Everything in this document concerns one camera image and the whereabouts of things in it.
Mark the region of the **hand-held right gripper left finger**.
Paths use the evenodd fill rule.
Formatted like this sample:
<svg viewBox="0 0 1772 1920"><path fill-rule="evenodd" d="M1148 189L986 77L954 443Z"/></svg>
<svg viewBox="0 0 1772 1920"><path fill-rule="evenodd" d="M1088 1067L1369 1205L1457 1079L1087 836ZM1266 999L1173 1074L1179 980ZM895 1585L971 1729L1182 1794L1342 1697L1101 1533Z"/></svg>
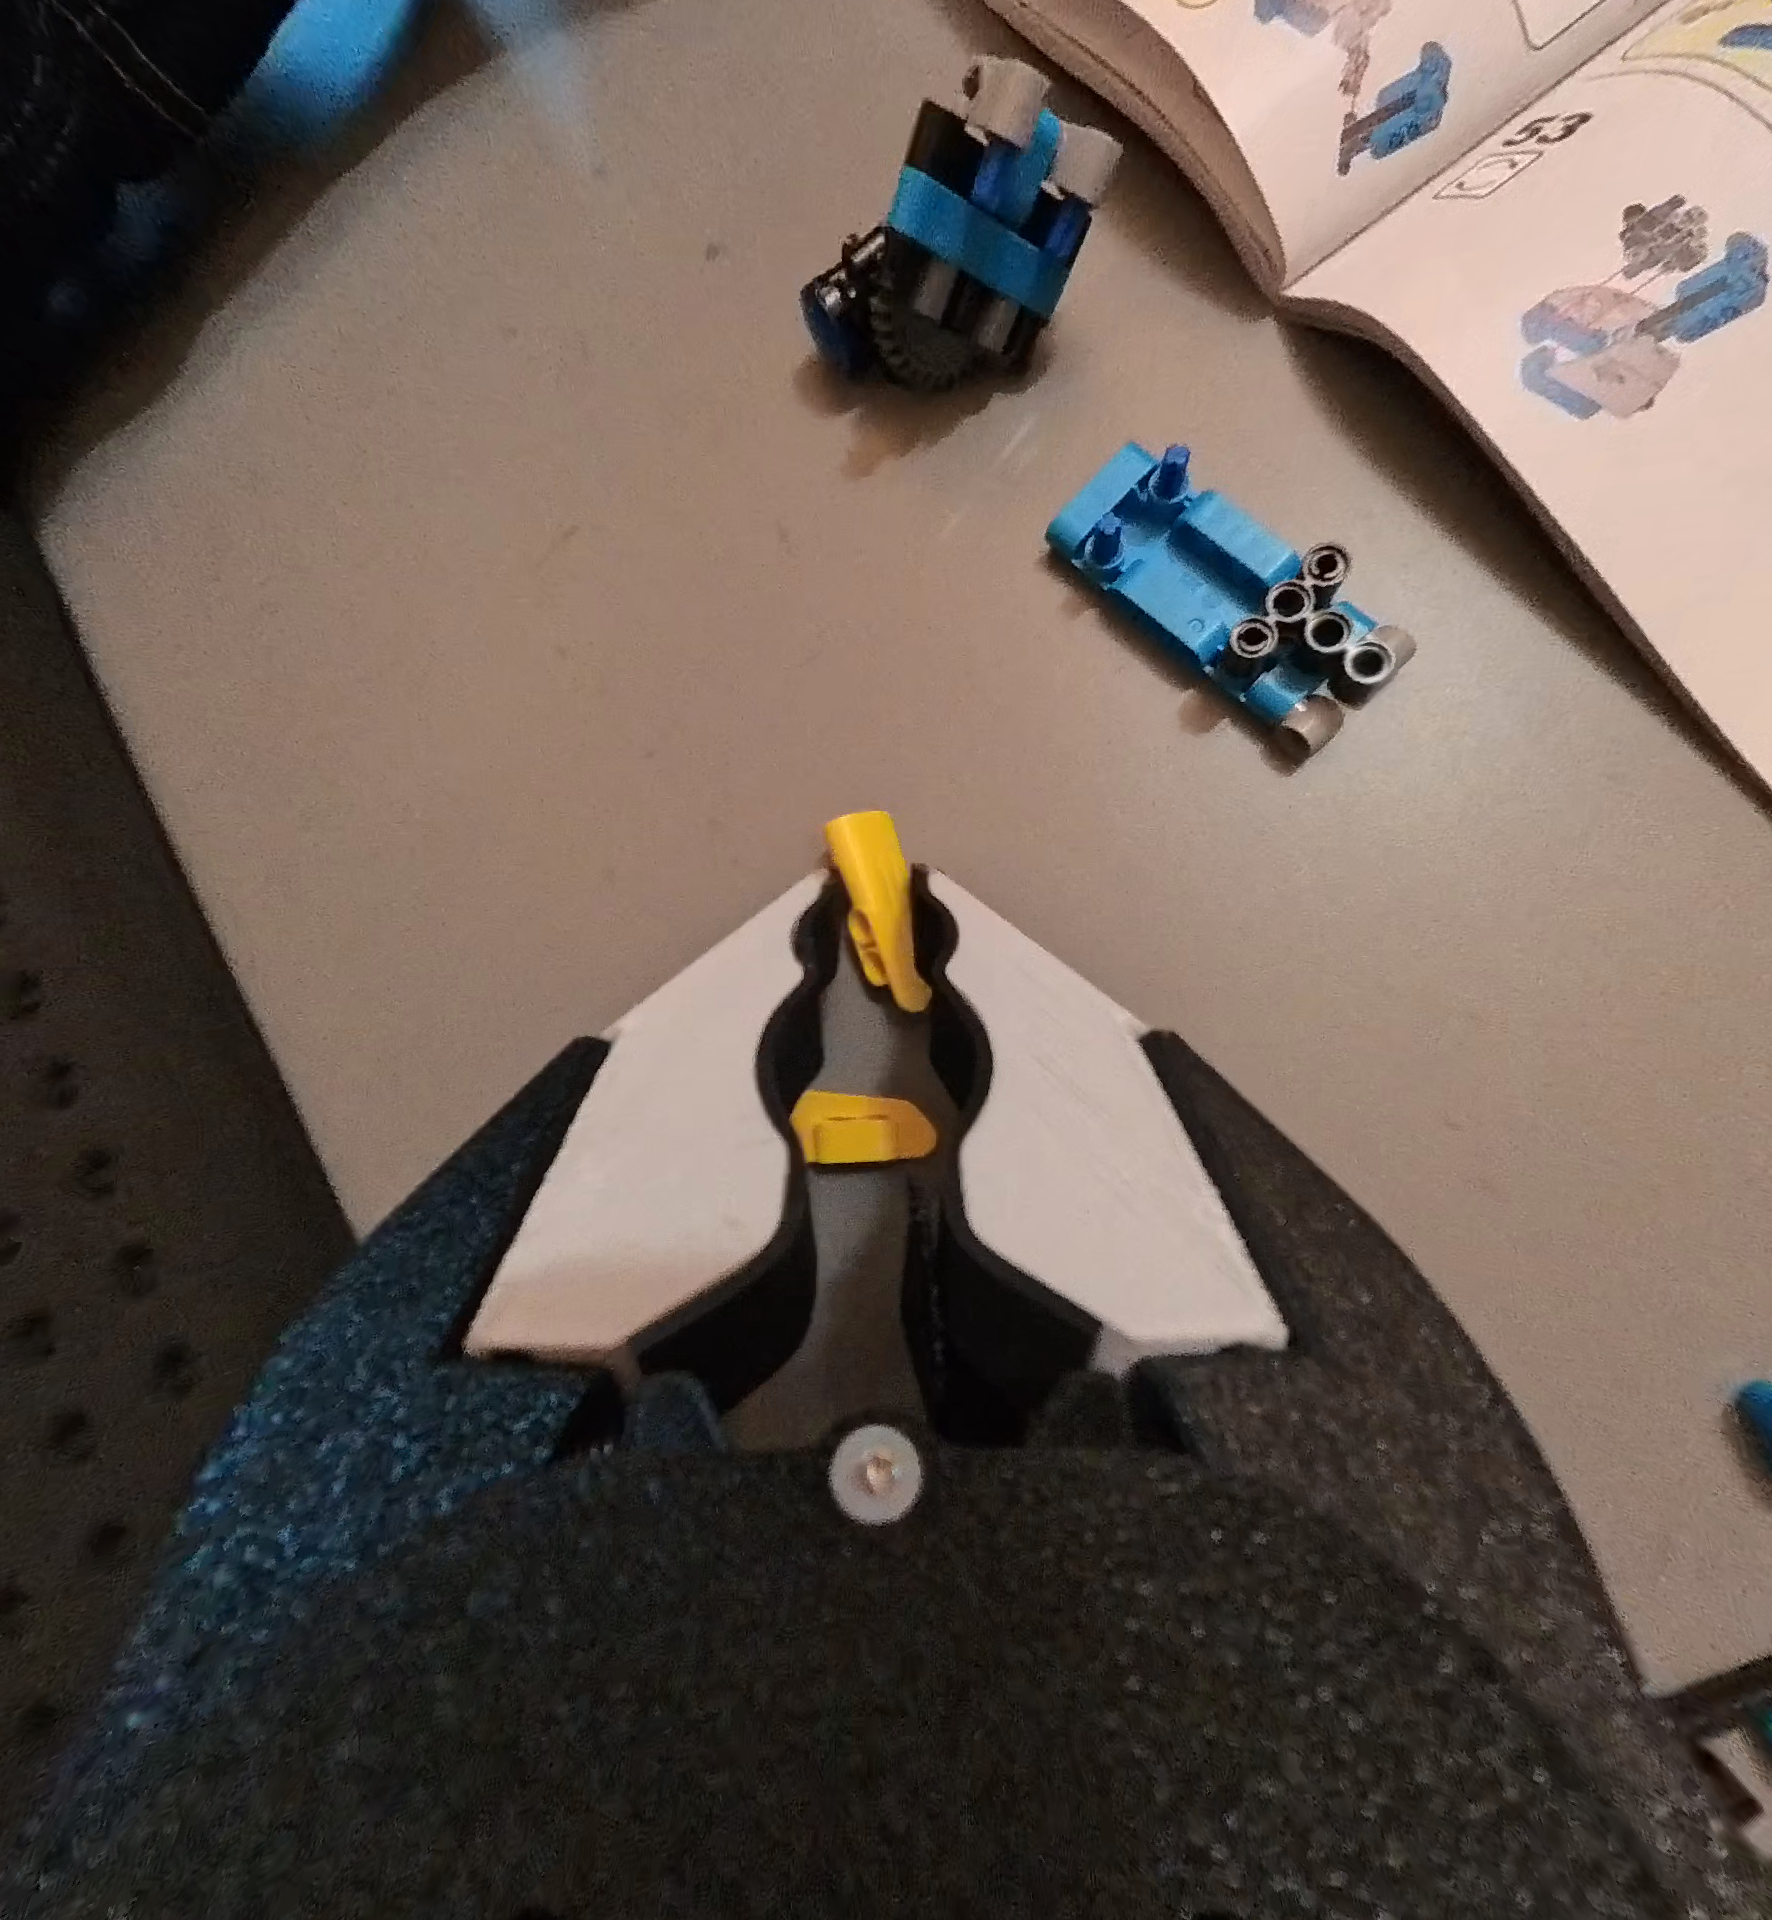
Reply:
<svg viewBox="0 0 1772 1920"><path fill-rule="evenodd" d="M823 1059L836 970L837 889L813 874L607 1029L468 1357L687 1373L726 1413L779 1376L815 1310L788 1112Z"/></svg>

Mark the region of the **blue beam brick assembly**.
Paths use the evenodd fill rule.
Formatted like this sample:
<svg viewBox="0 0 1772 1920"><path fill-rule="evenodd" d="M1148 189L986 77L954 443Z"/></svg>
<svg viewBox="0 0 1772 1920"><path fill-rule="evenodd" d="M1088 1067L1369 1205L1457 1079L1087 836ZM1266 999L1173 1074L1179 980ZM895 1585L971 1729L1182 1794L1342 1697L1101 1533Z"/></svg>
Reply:
<svg viewBox="0 0 1772 1920"><path fill-rule="evenodd" d="M1241 713L1258 733L1268 737L1281 757L1287 756L1279 747L1277 727L1307 699L1330 699L1345 711L1347 719L1350 713L1372 704L1399 682L1403 674L1378 688L1371 701L1347 704L1334 688L1340 660L1314 660L1303 647L1304 625L1292 630L1279 628L1281 649L1266 669L1252 676L1229 669L1229 630L1247 616L1266 616L1268 587L1295 577L1303 579L1303 553L1321 542L1288 544L1235 505L1227 492L1199 485L1191 464L1184 503L1151 500L1148 475L1159 457L1163 449L1137 443L1128 443L1112 454L1048 523L1044 532L1048 553L1141 636L1163 647L1170 660ZM1101 577L1084 551L1094 523L1106 514L1121 519L1128 544L1126 561L1112 577ZM1390 623L1350 600L1352 577L1354 557L1350 579L1326 606L1350 612L1356 644ZM1315 606L1323 608L1321 598L1314 591L1311 594Z"/></svg>

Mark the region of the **small black blue gear assembly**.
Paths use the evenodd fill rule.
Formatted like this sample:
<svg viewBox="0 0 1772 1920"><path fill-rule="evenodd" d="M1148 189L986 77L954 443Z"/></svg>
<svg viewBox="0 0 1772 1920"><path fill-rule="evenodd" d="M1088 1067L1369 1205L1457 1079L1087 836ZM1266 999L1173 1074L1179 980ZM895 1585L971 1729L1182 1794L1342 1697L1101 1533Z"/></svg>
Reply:
<svg viewBox="0 0 1772 1920"><path fill-rule="evenodd" d="M802 286L834 373L946 394L1027 367L1124 158L1048 96L1032 63L982 55L921 105L884 218Z"/></svg>

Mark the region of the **long black axle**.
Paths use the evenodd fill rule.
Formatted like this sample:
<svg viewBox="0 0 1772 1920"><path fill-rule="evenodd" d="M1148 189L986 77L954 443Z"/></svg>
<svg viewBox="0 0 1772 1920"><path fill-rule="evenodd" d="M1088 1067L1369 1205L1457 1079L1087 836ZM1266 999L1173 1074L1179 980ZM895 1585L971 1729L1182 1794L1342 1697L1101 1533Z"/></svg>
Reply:
<svg viewBox="0 0 1772 1920"><path fill-rule="evenodd" d="M1716 1671L1658 1697L1688 1740L1717 1739L1758 1716L1772 1716L1772 1654Z"/></svg>

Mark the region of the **instruction booklet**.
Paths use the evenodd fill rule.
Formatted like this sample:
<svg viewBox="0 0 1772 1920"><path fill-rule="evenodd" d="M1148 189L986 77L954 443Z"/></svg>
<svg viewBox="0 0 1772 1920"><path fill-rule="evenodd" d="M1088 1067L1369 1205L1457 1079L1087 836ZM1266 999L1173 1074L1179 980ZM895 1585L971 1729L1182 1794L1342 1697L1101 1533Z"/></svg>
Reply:
<svg viewBox="0 0 1772 1920"><path fill-rule="evenodd" d="M1772 2L997 2L1424 377L1772 799Z"/></svg>

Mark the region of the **grey desk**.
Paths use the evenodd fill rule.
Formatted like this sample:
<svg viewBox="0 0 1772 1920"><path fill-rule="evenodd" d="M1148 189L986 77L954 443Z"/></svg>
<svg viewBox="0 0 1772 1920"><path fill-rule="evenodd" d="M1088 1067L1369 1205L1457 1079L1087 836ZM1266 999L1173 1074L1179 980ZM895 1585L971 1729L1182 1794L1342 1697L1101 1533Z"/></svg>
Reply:
<svg viewBox="0 0 1772 1920"><path fill-rule="evenodd" d="M1483 1347L1649 1682L1772 1650L1772 817L1457 424L1139 145L1019 389L815 371L977 5L441 5L36 465L358 1233L884 806L1326 1168ZM1307 762L1055 561L1191 449L1399 682Z"/></svg>

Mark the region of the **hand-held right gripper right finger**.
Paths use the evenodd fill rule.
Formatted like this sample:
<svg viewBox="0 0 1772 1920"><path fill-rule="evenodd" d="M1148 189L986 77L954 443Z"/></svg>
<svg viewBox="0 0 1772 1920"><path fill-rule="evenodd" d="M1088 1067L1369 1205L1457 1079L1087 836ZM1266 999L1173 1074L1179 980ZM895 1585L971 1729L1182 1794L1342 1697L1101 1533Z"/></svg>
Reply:
<svg viewBox="0 0 1772 1920"><path fill-rule="evenodd" d="M913 880L946 1171L906 1230L930 1421L1018 1445L1062 1384L1277 1356L1288 1324L1131 1011L955 880Z"/></svg>

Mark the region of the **yellow curved panel brick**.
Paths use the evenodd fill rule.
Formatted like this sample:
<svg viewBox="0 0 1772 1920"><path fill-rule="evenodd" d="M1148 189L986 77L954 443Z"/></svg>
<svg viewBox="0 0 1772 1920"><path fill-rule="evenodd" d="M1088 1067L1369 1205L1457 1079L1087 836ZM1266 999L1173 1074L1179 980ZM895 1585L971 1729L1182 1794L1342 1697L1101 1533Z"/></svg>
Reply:
<svg viewBox="0 0 1772 1920"><path fill-rule="evenodd" d="M899 1097L809 1089L790 1127L802 1159L819 1168L921 1164L939 1148L936 1123Z"/></svg>
<svg viewBox="0 0 1772 1920"><path fill-rule="evenodd" d="M860 973L910 1017L931 1008L933 989L919 967L913 870L887 810L834 817L828 854L848 894L848 938Z"/></svg>

